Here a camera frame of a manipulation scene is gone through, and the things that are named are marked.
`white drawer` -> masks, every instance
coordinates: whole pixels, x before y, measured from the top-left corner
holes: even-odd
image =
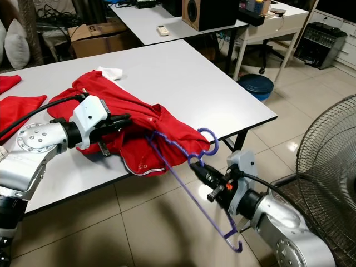
[[[345,43],[337,55],[338,58],[349,62],[352,65],[356,65],[356,46]]]
[[[307,13],[294,16],[285,16],[284,21],[281,17],[273,17],[266,19],[265,22],[258,27],[249,26],[247,29],[247,35],[241,36],[241,39],[255,39],[259,37],[265,37],[276,34],[276,32],[290,31],[295,28],[302,28],[304,21],[306,20]]]
[[[346,37],[345,42],[356,46],[356,26],[344,22],[340,29],[348,35],[348,37]]]
[[[335,27],[335,28],[340,28],[341,25],[343,24],[343,20],[342,19],[337,19],[337,18],[333,18],[330,16],[326,16],[324,14],[318,13],[317,11],[315,11],[313,13],[313,16],[310,20],[309,23],[312,22],[321,22],[323,24]]]

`desk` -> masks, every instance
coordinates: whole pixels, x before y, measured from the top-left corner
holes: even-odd
[[[46,94],[48,101],[98,66],[122,68],[123,78],[118,82],[122,88],[144,102],[162,104],[194,129],[211,129],[220,140],[277,117],[183,40],[10,72],[6,75],[19,74],[23,81],[0,95],[0,100],[10,95]],[[50,119],[41,112],[27,123]],[[15,136],[5,148],[13,142]],[[27,213],[131,176],[117,155],[84,156],[76,149],[56,156],[46,169]]]
[[[235,25],[199,32],[185,23],[182,17],[174,17],[169,14],[162,5],[141,9],[136,7],[117,8],[112,5],[111,9],[145,46],[229,30],[231,30],[231,38],[235,39],[237,29],[248,25],[237,20]],[[170,34],[168,36],[160,36],[157,31],[158,25],[164,25]],[[226,73],[229,73],[233,49],[234,43],[231,42],[225,65]]]
[[[287,50],[286,55],[284,56],[284,60],[281,64],[279,72],[275,78],[274,81],[275,84],[277,83],[278,78],[281,76],[281,73],[286,63],[288,62],[288,58],[294,48],[295,41],[298,38],[299,32],[302,29],[309,12],[283,3],[272,4],[271,6],[272,8],[284,9],[286,10],[286,12],[283,17],[273,17],[273,18],[265,19],[264,24],[259,27],[249,26],[239,36],[239,41],[241,42],[241,48],[238,55],[238,62],[236,64],[234,76],[233,76],[234,81],[237,81],[238,79],[246,45],[250,43],[255,43],[255,42],[293,33],[294,34],[293,39],[289,45],[289,48]]]

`tiled floor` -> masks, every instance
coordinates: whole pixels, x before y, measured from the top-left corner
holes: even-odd
[[[266,76],[279,60],[270,57]],[[257,73],[260,60],[246,57],[242,71]],[[256,157],[268,182],[295,171],[298,146],[313,120],[344,96],[356,93],[356,78],[330,68],[317,70],[293,59],[266,101],[279,118],[248,133],[244,149]],[[228,148],[206,159],[226,169]],[[184,182],[224,230],[228,222],[186,164],[176,167]],[[233,253],[172,175],[132,177],[25,218],[13,244],[12,267],[22,266],[226,266],[270,267],[271,250],[252,230],[235,238]]]

